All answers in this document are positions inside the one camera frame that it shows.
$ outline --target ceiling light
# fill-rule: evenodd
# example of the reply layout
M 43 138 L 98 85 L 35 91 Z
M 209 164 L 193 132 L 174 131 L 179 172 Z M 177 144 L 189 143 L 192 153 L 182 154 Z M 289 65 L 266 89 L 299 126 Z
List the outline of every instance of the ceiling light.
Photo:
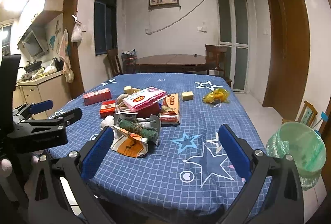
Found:
M 8 11 L 22 11 L 28 0 L 4 0 L 3 5 Z
M 2 42 L 2 40 L 4 40 L 5 38 L 7 38 L 8 36 L 8 31 L 2 31 L 0 32 L 0 42 Z

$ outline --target metal bolt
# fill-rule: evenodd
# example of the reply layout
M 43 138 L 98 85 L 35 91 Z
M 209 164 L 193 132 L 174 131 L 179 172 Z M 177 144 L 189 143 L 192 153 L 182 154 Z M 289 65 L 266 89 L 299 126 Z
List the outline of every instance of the metal bolt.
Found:
M 40 160 L 40 161 L 45 161 L 46 159 L 47 159 L 46 155 L 41 155 L 41 156 L 39 157 L 39 160 Z
M 78 152 L 77 152 L 77 151 L 71 151 L 71 152 L 69 153 L 69 157 L 70 157 L 70 158 L 76 158 L 77 155 L 78 155 Z
M 255 153 L 255 155 L 258 156 L 258 157 L 262 157 L 263 154 L 264 154 L 263 151 L 260 150 L 260 149 L 255 150 L 254 153 Z
M 288 160 L 288 161 L 293 161 L 293 157 L 292 157 L 292 155 L 290 155 L 290 154 L 286 154 L 286 159 Z

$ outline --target green plastic trash bag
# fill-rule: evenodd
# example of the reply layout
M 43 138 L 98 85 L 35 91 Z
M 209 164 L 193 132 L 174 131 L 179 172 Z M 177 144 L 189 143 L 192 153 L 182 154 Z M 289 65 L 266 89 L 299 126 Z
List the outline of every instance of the green plastic trash bag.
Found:
M 299 122 L 284 123 L 268 140 L 266 152 L 277 158 L 286 154 L 293 156 L 302 190 L 316 185 L 326 160 L 323 140 L 313 129 Z

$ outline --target dark window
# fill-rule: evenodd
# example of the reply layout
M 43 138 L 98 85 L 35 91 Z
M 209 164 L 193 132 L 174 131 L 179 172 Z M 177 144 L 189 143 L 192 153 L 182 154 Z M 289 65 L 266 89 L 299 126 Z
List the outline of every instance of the dark window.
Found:
M 117 48 L 116 0 L 94 0 L 95 55 Z
M 12 31 L 12 26 L 0 27 L 0 40 L 2 55 L 10 55 L 10 34 Z

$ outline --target small wooden chair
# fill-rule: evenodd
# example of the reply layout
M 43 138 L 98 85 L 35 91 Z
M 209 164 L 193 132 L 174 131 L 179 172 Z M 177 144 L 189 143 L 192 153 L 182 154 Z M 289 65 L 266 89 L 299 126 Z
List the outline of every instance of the small wooden chair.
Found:
M 207 45 L 207 44 L 205 44 L 205 47 L 206 47 L 207 61 L 215 63 L 212 70 L 217 70 L 220 73 L 223 72 L 223 75 L 222 76 L 220 75 L 220 77 L 225 79 L 226 83 L 231 87 L 232 80 L 225 76 L 226 74 L 225 56 L 226 56 L 227 47 Z
M 297 119 L 297 122 L 303 123 L 304 125 L 310 127 L 315 120 L 315 117 L 317 115 L 317 110 L 314 108 L 314 106 L 311 103 L 307 101 L 304 101 L 304 103 L 305 104 L 302 108 L 299 118 Z M 284 124 L 285 122 L 292 122 L 292 121 L 293 120 L 282 119 L 282 124 Z
M 110 70 L 112 76 L 122 75 L 122 68 L 119 60 L 119 54 L 117 49 L 107 50 L 107 57 L 110 64 Z

